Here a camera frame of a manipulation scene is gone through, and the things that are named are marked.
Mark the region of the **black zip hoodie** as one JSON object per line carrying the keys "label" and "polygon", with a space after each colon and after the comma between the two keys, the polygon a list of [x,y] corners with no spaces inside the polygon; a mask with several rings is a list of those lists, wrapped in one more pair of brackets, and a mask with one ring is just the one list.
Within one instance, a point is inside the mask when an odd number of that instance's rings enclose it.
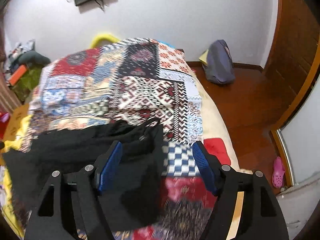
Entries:
{"label": "black zip hoodie", "polygon": [[[122,143],[123,155],[111,187],[100,193],[94,187],[94,163],[114,141]],[[28,152],[10,150],[3,155],[12,181],[15,215],[27,225],[52,172],[71,174],[92,165],[93,191],[110,229],[127,231],[151,225],[161,212],[163,142],[159,118],[138,126],[118,120],[79,130],[43,132]]]}

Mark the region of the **red small cloth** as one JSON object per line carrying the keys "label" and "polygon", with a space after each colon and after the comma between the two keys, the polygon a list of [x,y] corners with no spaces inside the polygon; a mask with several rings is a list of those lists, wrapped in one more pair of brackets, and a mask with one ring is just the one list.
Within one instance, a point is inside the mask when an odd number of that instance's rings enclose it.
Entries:
{"label": "red small cloth", "polygon": [[231,160],[227,154],[225,144],[221,138],[204,139],[204,147],[210,155],[217,157],[222,165],[231,165]]}

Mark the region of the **beige bed sheet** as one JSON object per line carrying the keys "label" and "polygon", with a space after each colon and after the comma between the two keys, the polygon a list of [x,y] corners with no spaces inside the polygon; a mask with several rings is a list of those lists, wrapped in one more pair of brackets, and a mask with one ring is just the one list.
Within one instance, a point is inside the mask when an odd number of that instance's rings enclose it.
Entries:
{"label": "beige bed sheet", "polygon": [[[203,85],[201,85],[200,81],[196,77],[196,73],[190,68],[187,67],[191,76],[195,79],[197,89],[201,96],[201,115],[202,115],[202,126],[203,126],[203,138],[221,138],[225,144],[226,151],[228,157],[231,161],[231,167],[240,171],[238,159],[235,154],[235,150],[233,148],[227,127],[223,121],[223,118],[212,100],[209,94],[205,91]],[[233,239],[236,236],[238,231],[240,217],[242,212],[242,205],[244,201],[244,193],[240,192],[237,195],[235,210],[233,213],[233,219],[231,222],[231,226],[226,239]]]}

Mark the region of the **pink croc shoe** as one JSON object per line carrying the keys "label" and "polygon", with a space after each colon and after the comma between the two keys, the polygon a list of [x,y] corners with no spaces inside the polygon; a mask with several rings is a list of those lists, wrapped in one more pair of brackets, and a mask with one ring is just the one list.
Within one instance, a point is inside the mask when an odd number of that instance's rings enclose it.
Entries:
{"label": "pink croc shoe", "polygon": [[272,173],[272,185],[275,188],[281,188],[283,186],[285,175],[285,168],[282,163],[281,157],[276,157],[273,162],[273,173]]}

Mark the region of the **patchwork patterned bedspread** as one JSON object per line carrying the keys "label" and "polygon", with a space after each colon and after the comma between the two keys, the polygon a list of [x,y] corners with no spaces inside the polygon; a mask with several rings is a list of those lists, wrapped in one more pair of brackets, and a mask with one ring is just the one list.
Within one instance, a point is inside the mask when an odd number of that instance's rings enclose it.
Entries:
{"label": "patchwork patterned bedspread", "polygon": [[133,38],[68,55],[44,68],[19,150],[7,157],[13,209],[24,229],[51,216],[53,171],[93,164],[112,142],[123,155],[95,190],[116,239],[199,239],[215,197],[191,145],[203,138],[202,98],[182,51]]}

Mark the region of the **white wardrobe panel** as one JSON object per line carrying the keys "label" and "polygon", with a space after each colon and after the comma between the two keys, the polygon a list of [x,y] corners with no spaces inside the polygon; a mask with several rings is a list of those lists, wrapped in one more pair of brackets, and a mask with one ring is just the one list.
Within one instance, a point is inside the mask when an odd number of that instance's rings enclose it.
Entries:
{"label": "white wardrobe panel", "polygon": [[293,186],[277,196],[289,239],[294,239],[319,202],[319,80],[299,111],[280,131]]}

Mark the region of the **grey blue backpack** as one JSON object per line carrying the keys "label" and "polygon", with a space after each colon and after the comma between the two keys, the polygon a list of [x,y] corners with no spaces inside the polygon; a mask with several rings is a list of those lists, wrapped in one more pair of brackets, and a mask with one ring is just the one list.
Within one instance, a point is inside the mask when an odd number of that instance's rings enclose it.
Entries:
{"label": "grey blue backpack", "polygon": [[234,66],[225,40],[216,40],[199,57],[206,79],[216,85],[234,82]]}

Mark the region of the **yellow duck print blanket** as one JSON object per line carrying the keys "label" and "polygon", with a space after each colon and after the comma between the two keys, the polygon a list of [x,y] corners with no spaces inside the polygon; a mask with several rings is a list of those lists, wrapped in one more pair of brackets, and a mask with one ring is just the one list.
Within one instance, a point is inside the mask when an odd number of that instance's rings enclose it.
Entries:
{"label": "yellow duck print blanket", "polygon": [[[15,132],[15,140],[4,141],[4,148],[1,154],[7,153],[9,150],[18,150],[22,145],[22,139],[25,136],[31,115],[27,115],[18,123],[18,129]],[[22,228],[21,222],[14,215],[13,198],[12,198],[12,181],[8,169],[5,167],[4,160],[1,156],[1,215],[5,222],[13,230],[18,239],[24,239],[25,230]]]}

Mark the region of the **green patterned box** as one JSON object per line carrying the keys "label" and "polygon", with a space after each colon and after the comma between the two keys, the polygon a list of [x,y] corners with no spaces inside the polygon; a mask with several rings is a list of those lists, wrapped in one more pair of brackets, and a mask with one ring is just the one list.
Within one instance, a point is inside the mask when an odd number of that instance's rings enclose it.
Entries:
{"label": "green patterned box", "polygon": [[9,86],[21,102],[25,102],[31,91],[39,84],[42,68],[43,66],[38,64],[28,67],[28,71],[19,81],[14,86]]}

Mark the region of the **red bag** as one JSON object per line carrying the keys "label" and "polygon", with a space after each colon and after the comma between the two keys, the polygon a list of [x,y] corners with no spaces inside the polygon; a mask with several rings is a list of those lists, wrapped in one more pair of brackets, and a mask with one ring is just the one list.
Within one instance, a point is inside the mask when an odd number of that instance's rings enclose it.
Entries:
{"label": "red bag", "polygon": [[10,120],[10,114],[9,113],[0,113],[0,139],[2,140],[4,137],[4,133],[7,129],[8,123]]}

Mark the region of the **striped pink curtain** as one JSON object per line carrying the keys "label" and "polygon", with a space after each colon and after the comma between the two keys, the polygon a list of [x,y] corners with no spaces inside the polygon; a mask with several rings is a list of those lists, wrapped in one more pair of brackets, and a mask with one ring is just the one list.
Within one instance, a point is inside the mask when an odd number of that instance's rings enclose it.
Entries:
{"label": "striped pink curtain", "polygon": [[1,81],[0,81],[0,103],[1,103],[1,110],[12,114],[13,111],[21,106],[21,102],[16,96],[16,94],[9,89],[7,83],[4,79],[3,74],[1,73]]}

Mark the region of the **orange flat box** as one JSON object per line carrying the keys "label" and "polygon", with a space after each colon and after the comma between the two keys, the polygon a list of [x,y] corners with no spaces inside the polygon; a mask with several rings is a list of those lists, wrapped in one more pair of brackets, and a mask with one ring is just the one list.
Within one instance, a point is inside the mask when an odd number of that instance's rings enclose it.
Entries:
{"label": "orange flat box", "polygon": [[14,86],[27,71],[28,67],[25,64],[20,65],[9,78],[9,85]]}

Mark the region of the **yellow round pillow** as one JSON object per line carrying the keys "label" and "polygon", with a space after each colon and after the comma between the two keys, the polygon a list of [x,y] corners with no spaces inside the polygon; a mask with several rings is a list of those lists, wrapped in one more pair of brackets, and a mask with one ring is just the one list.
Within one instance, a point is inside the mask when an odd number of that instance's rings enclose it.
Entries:
{"label": "yellow round pillow", "polygon": [[99,47],[102,43],[117,43],[119,42],[120,39],[113,36],[112,34],[109,33],[98,33],[95,35],[91,41],[90,48],[97,48]]}

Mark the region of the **dark green cushion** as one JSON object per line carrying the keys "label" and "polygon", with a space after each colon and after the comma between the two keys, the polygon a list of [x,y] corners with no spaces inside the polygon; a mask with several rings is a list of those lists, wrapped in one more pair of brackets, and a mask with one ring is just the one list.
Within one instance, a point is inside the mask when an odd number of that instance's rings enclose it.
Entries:
{"label": "dark green cushion", "polygon": [[30,50],[22,54],[17,59],[18,64],[41,64],[48,65],[51,63],[51,60],[36,51]]}

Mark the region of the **brown wooden door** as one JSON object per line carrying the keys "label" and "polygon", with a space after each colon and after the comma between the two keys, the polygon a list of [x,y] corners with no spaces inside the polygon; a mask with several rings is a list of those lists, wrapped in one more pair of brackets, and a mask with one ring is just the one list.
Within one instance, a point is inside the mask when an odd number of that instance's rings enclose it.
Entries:
{"label": "brown wooden door", "polygon": [[271,127],[281,129],[299,111],[319,75],[319,23],[304,0],[278,0],[264,74],[277,84],[287,104]]}

